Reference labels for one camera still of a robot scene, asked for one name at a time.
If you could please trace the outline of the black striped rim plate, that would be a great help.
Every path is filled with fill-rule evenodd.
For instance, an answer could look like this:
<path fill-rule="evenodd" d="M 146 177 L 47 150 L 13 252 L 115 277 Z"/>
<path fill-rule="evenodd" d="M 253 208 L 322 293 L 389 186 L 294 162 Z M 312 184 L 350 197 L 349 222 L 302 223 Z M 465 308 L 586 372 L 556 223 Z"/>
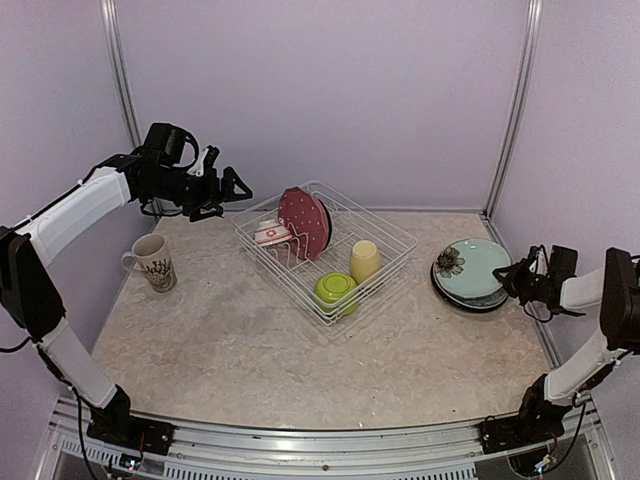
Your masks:
<path fill-rule="evenodd" d="M 462 307 L 461 305 L 449 300 L 448 298 L 446 298 L 439 290 L 438 288 L 435 286 L 435 283 L 438 282 L 436 275 L 434 274 L 434 271 L 431 270 L 430 271 L 430 281 L 431 281 L 431 285 L 434 289 L 434 292 L 436 293 L 436 295 L 442 300 L 444 301 L 446 304 L 448 304 L 449 306 L 452 306 L 460 311 L 463 311 L 465 313 L 472 313 L 472 314 L 488 314 L 490 312 L 494 312 L 496 310 L 498 310 L 499 308 L 501 308 L 508 300 L 506 300 L 506 302 L 504 304 L 502 304 L 499 308 L 495 308 L 495 309 L 491 309 L 488 311 L 478 311 L 478 310 L 470 310 L 470 309 L 466 309 L 464 307 Z"/>

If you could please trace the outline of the teal green plate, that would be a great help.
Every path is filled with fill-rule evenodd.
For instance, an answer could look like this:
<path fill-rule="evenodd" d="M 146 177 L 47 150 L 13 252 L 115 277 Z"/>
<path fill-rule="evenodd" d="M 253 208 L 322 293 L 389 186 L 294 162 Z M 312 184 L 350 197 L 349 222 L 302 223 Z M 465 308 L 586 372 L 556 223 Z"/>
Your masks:
<path fill-rule="evenodd" d="M 484 238 L 468 238 L 448 245 L 432 267 L 438 285 L 461 299 L 476 299 L 502 288 L 493 271 L 511 265 L 507 251 Z"/>

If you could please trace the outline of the white floral mug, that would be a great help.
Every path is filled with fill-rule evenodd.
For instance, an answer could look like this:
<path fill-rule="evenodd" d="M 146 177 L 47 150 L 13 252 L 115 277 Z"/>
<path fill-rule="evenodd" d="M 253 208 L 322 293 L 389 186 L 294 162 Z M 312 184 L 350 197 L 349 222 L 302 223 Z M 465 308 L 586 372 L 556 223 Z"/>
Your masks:
<path fill-rule="evenodd" d="M 167 293 L 176 286 L 169 245 L 160 234 L 147 234 L 136 240 L 122 255 L 121 265 L 128 273 L 143 277 L 157 293 Z"/>

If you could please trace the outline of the pink polka dot plate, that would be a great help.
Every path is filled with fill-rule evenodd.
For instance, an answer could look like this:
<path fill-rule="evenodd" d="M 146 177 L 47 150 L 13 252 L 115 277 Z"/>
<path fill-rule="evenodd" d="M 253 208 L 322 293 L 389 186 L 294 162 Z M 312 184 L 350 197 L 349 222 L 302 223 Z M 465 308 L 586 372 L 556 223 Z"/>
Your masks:
<path fill-rule="evenodd" d="M 286 189 L 278 203 L 278 219 L 290 231 L 292 251 L 302 260 L 316 260 L 323 252 L 327 226 L 316 196 L 300 187 Z"/>

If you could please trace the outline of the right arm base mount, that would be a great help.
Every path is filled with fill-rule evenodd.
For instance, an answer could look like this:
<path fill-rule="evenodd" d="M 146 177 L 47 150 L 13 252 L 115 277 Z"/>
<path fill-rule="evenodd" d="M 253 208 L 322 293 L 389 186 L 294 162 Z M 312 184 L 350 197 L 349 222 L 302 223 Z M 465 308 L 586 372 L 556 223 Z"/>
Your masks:
<path fill-rule="evenodd" d="M 478 424 L 483 453 L 517 449 L 561 437 L 564 434 L 562 419 L 540 413 L 531 418 L 489 416 Z"/>

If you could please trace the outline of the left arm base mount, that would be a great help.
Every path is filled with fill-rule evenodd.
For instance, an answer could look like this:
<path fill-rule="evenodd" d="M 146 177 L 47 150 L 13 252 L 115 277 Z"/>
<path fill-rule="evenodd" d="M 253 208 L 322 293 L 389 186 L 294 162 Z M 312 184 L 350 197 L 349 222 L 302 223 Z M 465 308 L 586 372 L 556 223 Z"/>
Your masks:
<path fill-rule="evenodd" d="M 90 438 L 141 453 L 167 456 L 175 426 L 168 422 L 129 416 L 123 421 L 95 418 L 90 421 Z"/>

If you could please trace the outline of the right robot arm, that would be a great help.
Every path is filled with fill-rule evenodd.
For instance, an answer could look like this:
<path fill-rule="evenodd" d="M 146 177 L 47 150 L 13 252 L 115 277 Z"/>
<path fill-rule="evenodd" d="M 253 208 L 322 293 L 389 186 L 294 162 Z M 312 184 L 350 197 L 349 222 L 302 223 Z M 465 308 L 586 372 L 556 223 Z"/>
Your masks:
<path fill-rule="evenodd" d="M 554 246 L 530 249 L 520 261 L 493 270 L 508 296 L 521 307 L 538 304 L 554 319 L 582 320 L 592 332 L 574 353 L 539 377 L 522 399 L 511 433 L 523 444 L 562 428 L 564 416 L 613 372 L 639 353 L 639 257 L 620 248 L 604 253 L 603 265 L 577 272 L 578 252 Z"/>

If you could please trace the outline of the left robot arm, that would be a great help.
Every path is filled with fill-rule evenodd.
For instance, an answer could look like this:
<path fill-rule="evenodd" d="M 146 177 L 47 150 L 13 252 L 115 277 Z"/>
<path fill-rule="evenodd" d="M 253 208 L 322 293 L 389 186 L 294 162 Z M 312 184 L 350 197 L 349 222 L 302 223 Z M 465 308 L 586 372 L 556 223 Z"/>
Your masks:
<path fill-rule="evenodd" d="M 133 443 L 139 421 L 130 413 L 128 395 L 93 360 L 70 325 L 52 266 L 77 238 L 131 202 L 165 200 L 198 222 L 221 216 L 226 203 L 252 198 L 233 168 L 218 174 L 214 163 L 215 157 L 206 155 L 193 167 L 170 167 L 141 153 L 117 154 L 43 210 L 1 230 L 2 307 L 118 444 Z"/>

